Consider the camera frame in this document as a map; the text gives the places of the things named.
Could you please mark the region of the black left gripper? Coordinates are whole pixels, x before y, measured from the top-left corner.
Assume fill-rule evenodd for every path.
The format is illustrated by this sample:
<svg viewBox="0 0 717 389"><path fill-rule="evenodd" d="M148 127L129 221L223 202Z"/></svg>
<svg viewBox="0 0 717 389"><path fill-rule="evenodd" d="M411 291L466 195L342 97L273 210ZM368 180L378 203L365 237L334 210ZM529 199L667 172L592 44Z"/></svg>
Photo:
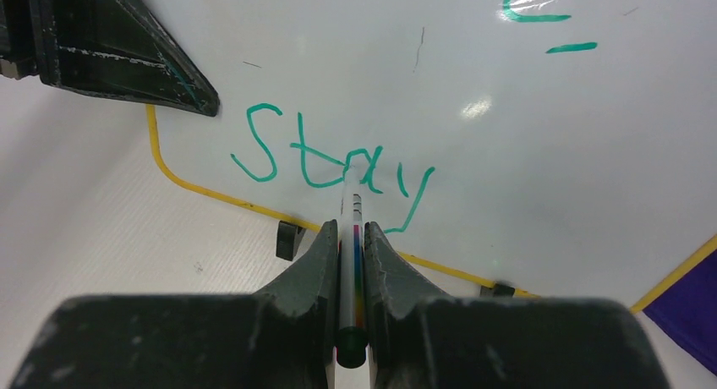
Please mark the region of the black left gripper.
<svg viewBox="0 0 717 389"><path fill-rule="evenodd" d="M143 0L1 0L1 75L207 117L220 107Z"/></svg>

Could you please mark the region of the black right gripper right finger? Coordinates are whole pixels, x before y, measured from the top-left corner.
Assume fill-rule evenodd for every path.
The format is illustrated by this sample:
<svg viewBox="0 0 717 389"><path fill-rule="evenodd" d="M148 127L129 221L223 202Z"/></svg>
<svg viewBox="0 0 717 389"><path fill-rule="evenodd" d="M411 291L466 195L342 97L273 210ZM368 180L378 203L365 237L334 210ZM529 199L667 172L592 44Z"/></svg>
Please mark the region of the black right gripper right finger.
<svg viewBox="0 0 717 389"><path fill-rule="evenodd" d="M364 232L374 388L666 388L647 335L607 299L451 296L375 222Z"/></svg>

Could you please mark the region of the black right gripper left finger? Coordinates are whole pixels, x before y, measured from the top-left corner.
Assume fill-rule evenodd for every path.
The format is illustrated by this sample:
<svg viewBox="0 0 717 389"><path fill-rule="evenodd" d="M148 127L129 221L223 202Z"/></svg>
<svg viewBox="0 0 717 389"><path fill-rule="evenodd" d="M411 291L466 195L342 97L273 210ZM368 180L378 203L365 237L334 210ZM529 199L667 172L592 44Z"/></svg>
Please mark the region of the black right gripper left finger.
<svg viewBox="0 0 717 389"><path fill-rule="evenodd" d="M85 295L45 320L12 388L331 388L335 221L251 294Z"/></svg>

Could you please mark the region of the green whiteboard marker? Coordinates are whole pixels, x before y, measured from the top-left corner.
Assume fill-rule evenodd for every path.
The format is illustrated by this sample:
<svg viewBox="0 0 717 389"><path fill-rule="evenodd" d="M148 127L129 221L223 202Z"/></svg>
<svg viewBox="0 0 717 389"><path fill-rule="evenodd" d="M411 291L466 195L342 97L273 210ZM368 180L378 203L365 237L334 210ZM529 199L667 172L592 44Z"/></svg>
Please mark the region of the green whiteboard marker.
<svg viewBox="0 0 717 389"><path fill-rule="evenodd" d="M341 367L356 369L366 360L368 333L364 292L364 221L358 170L344 173L339 227L339 292L336 349Z"/></svg>

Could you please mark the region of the yellow framed whiteboard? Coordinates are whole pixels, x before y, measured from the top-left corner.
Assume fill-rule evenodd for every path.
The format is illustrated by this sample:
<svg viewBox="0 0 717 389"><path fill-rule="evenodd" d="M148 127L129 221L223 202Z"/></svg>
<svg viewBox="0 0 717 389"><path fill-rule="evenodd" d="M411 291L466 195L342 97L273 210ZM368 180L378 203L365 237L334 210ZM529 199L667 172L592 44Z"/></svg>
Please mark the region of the yellow framed whiteboard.
<svg viewBox="0 0 717 389"><path fill-rule="evenodd" d="M716 0L144 0L217 90L157 165L410 261L645 308L716 247Z"/></svg>

